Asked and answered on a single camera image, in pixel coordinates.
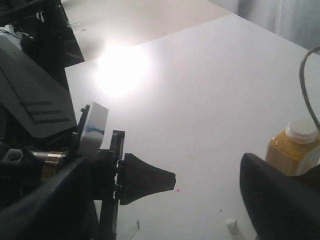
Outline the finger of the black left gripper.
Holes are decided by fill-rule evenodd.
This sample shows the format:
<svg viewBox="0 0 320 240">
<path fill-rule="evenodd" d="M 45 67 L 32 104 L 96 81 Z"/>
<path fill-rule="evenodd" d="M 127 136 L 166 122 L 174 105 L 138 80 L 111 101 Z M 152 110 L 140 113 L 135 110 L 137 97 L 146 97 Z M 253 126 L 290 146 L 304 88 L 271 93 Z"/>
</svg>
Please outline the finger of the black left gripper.
<svg viewBox="0 0 320 240">
<path fill-rule="evenodd" d="M 118 163 L 117 184 L 120 186 L 120 204 L 129 205 L 149 195 L 172 191 L 176 185 L 176 174 L 126 153 Z"/>
</svg>

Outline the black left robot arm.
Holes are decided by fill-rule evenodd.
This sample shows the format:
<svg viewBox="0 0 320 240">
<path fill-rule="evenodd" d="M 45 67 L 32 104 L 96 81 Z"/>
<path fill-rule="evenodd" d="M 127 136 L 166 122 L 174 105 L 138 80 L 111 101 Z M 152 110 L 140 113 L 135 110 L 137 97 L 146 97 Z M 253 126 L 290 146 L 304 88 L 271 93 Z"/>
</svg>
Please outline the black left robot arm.
<svg viewBox="0 0 320 240">
<path fill-rule="evenodd" d="M 174 173 L 124 153 L 108 109 L 76 120 L 65 68 L 84 61 L 59 0 L 0 3 L 0 237 L 114 240 L 118 207 L 174 189 Z"/>
</svg>

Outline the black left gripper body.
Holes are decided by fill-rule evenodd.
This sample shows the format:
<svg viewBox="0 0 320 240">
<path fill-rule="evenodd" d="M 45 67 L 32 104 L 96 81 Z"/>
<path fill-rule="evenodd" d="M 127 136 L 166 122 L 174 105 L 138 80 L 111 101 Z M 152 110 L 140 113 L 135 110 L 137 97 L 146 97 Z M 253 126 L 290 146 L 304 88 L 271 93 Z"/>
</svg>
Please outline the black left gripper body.
<svg viewBox="0 0 320 240">
<path fill-rule="evenodd" d="M 89 112 L 90 104 L 81 109 L 81 117 L 75 136 L 74 154 L 77 154 L 81 132 Z M 120 186 L 117 181 L 118 162 L 123 156 L 125 132 L 114 130 L 108 149 L 99 149 L 97 158 L 85 157 L 90 165 L 90 183 L 93 200 L 101 201 L 100 212 L 94 211 L 94 239 L 115 240 L 117 238 L 117 217 L 119 198 L 117 193 Z"/>
</svg>

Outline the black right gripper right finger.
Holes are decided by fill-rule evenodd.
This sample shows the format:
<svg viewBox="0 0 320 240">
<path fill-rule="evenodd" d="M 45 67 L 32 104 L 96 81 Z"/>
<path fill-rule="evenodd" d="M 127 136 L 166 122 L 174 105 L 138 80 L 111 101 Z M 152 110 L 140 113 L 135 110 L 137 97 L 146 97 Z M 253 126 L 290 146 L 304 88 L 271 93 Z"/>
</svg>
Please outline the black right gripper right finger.
<svg viewBox="0 0 320 240">
<path fill-rule="evenodd" d="M 240 161 L 239 187 L 260 240 L 320 238 L 320 167 L 287 176 L 253 153 Z"/>
</svg>

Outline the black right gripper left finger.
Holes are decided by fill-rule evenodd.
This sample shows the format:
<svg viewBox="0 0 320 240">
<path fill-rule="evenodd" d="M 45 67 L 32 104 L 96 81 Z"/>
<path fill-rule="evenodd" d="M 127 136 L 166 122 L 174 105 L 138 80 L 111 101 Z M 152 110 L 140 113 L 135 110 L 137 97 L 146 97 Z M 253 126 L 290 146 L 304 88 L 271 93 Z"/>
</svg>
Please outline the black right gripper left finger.
<svg viewBox="0 0 320 240">
<path fill-rule="evenodd" d="M 0 213 L 2 240 L 94 240 L 98 232 L 90 165 L 84 158 Z"/>
</svg>

